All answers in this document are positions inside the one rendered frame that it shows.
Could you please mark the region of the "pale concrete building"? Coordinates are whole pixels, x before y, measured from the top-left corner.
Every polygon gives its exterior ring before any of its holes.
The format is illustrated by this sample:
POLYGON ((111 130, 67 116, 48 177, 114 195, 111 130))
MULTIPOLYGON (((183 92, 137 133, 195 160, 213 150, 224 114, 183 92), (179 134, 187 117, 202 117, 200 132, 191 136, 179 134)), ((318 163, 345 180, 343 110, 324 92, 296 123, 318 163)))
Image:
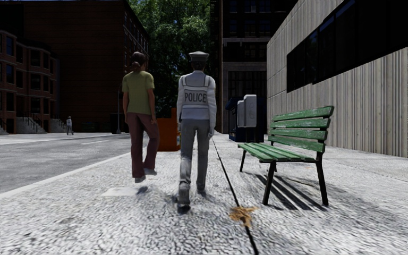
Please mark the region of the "pale concrete building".
POLYGON ((408 0, 298 0, 267 44, 267 117, 333 106, 330 146, 408 157, 408 0))

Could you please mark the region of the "orange box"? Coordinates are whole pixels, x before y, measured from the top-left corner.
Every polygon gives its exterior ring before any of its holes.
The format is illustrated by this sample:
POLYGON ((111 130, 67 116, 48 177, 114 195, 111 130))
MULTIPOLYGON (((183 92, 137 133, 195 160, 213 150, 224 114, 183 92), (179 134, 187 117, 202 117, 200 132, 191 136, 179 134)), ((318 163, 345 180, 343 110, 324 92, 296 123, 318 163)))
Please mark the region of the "orange box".
POLYGON ((171 109, 171 117, 157 118, 160 143, 158 151, 179 151, 180 133, 177 127, 176 108, 171 109))

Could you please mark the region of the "dark brick building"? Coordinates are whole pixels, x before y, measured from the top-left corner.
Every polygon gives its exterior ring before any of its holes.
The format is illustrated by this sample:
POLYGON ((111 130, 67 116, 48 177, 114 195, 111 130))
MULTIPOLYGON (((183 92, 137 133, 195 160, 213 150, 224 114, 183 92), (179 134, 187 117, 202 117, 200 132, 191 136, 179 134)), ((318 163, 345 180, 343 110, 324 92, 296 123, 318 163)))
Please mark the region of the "dark brick building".
POLYGON ((210 0, 210 71, 215 75, 216 130, 228 133, 231 98, 267 96, 267 44, 298 0, 210 0))

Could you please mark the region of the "white box on a post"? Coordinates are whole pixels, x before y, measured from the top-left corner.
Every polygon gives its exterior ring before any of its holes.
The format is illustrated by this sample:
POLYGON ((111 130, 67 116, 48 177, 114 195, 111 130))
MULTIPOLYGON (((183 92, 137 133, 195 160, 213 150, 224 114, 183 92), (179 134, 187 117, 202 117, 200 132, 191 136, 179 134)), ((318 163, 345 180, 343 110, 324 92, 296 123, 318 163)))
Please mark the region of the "white box on a post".
POLYGON ((245 128, 245 141, 250 141, 249 130, 257 126, 257 95, 245 95, 237 102, 237 127, 245 128))

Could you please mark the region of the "red brick building with steps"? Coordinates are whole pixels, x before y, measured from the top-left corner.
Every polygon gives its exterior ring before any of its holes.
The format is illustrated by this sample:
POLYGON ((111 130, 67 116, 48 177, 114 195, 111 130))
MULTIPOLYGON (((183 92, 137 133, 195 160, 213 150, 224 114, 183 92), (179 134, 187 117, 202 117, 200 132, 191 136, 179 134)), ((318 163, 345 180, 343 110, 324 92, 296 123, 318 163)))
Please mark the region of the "red brick building with steps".
POLYGON ((0 135, 65 132, 60 61, 50 47, 0 29, 0 135))

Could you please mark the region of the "trees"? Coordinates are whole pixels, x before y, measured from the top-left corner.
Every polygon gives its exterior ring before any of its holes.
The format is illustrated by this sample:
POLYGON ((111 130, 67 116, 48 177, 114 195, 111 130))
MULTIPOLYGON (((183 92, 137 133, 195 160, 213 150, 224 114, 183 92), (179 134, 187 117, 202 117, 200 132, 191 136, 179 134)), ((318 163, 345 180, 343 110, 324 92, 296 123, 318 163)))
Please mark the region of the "trees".
POLYGON ((179 77, 192 71, 190 52, 210 51, 210 0, 128 0, 150 36, 157 117, 176 107, 179 77))

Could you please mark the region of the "green bench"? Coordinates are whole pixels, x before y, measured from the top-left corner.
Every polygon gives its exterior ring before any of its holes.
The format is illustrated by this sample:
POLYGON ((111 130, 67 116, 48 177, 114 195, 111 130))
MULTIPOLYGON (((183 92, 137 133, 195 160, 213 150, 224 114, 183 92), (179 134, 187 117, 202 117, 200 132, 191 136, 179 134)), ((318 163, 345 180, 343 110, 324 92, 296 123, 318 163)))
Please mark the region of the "green bench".
POLYGON ((269 125, 266 143, 239 143, 243 149, 240 172, 243 170, 246 154, 269 163, 266 188, 262 204, 267 205, 277 163, 313 163, 316 165, 322 203, 328 205, 326 183, 322 168, 322 156, 334 106, 307 109, 298 112, 275 115, 269 125))

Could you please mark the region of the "blue booth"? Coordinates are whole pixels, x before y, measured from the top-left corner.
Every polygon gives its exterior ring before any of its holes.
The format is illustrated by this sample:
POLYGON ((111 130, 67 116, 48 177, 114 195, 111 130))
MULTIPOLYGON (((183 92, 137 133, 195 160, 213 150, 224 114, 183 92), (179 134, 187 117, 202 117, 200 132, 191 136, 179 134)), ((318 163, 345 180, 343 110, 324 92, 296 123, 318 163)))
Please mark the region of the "blue booth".
MULTIPOLYGON (((237 102, 243 100, 243 97, 231 97, 227 102, 225 107, 228 110, 228 129, 229 129, 229 138, 235 142, 246 142, 247 131, 250 142, 255 142, 254 128, 249 127, 237 127, 237 113, 236 107, 237 102)), ((266 98, 258 97, 257 98, 257 134, 258 142, 264 142, 264 135, 267 134, 267 110, 266 110, 266 98)))

